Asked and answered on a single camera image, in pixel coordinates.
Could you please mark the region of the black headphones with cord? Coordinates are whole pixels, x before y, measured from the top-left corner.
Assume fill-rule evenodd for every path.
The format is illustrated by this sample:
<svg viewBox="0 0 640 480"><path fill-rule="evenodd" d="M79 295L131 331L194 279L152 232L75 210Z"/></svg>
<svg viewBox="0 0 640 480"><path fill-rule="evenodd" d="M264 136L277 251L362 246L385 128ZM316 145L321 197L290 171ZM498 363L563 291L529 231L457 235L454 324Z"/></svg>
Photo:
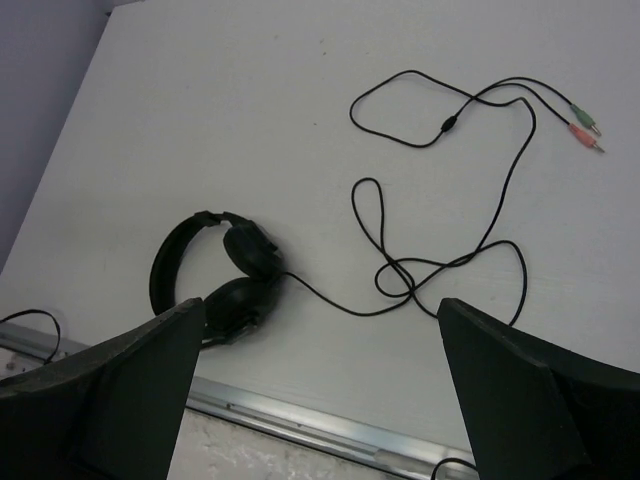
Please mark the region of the black headphones with cord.
<svg viewBox="0 0 640 480"><path fill-rule="evenodd" d="M392 82L406 76L417 76L424 81L442 87L466 99L455 113L444 120L434 138L425 143L410 142L383 131L365 127L356 118L356 110L365 99ZM566 103L581 126L569 121L564 115L551 106L535 88L529 86L529 84L543 87ZM438 80L424 72L409 69L400 71L364 91L354 99L349 107L349 119L359 130L416 150L430 148L443 136L446 136L456 126L462 113L470 107L472 103L479 103L496 109L507 108L515 103L522 103L531 117L530 132L510 164L501 188L497 206L488 227L473 250L453 260L437 261L420 257L398 258L392 256L386 245L386 206L382 185L373 177L363 177L355 182L350 193L352 212L367 241L377 250L385 261L374 274L374 287L381 295L390 299L399 299L399 302L383 309L369 312L356 311L340 305L322 294L299 275L288 270L282 250L256 222L229 211L213 213L208 210L203 210L194 213L174 227L164 239L155 255L148 281L149 300L153 313L159 316L177 306L176 287L178 275L183 259L190 248L190 244L205 229L218 227L226 223L228 224L228 228L222 240L225 253L234 266L244 275L224 283L204 298L206 320L201 340L201 350L232 344L249 332L260 328L275 310L281 297L281 286L287 278L298 282L303 288L307 289L326 304L354 317L371 318L381 316L399 310L412 302L429 317L435 319L437 318L436 313L424 306L419 299L418 292L443 272L461 268L473 261L480 254L501 246L507 246L514 251L521 269L522 287L520 298L513 317L507 323L509 327L514 327L520 319L529 290L529 274L526 260L522 249L514 241L499 239L489 243L488 239L500 218L512 177L537 131L538 122L533 106L529 100L523 96L518 96L503 102L490 101L485 98L487 94L502 88L521 88L528 91L544 108L550 111L567 127L579 143L589 150L597 151L600 154L605 153L605 150L599 145L599 141L596 140L596 137L602 136L602 132L598 128L597 122L586 110L582 109L553 86L541 80L526 76L507 77L486 86L478 93L472 94ZM365 225L356 203L357 189L366 183L373 184L378 194L380 217L377 237L374 237ZM434 267L434 270L422 280L417 281L405 267L405 264L408 263L429 265ZM381 286L380 277L388 269L392 270L404 284L405 288L400 293L390 293Z"/></svg>

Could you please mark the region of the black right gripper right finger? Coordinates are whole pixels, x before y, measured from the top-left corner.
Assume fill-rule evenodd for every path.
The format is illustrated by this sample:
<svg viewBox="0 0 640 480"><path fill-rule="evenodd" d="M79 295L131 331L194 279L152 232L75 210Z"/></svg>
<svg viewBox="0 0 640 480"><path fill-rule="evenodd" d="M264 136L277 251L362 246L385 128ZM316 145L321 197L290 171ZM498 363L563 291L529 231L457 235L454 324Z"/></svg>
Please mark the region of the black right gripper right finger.
<svg viewBox="0 0 640 480"><path fill-rule="evenodd" d="M455 298L437 320L482 479L636 479L639 376Z"/></svg>

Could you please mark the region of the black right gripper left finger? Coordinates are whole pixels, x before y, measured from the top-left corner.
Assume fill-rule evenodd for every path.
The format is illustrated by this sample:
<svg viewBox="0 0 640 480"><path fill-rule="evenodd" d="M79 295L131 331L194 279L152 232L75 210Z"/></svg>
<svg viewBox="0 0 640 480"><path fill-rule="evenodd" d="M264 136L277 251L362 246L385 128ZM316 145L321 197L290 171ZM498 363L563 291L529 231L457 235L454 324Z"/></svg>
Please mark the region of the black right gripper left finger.
<svg viewBox="0 0 640 480"><path fill-rule="evenodd" d="M190 299L2 380L2 478L166 478L204 326L203 301Z"/></svg>

